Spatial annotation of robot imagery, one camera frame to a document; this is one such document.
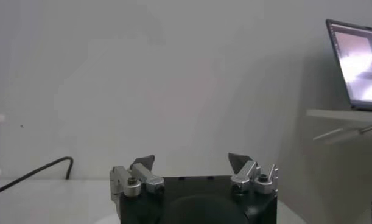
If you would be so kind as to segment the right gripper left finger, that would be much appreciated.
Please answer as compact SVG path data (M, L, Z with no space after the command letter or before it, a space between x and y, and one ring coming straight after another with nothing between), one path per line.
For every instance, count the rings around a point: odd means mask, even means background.
M164 178L152 173L154 155L136 158L128 169L114 166L110 170L110 198L119 201L119 197L138 197L145 189L150 194L161 195L165 191Z

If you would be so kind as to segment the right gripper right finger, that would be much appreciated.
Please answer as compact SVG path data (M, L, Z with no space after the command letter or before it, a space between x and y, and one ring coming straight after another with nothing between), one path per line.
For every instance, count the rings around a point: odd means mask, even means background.
M234 175L230 176L232 191L244 194L253 190L259 194L278 192L278 166L272 165L268 174L261 173L261 166L247 155L228 154Z

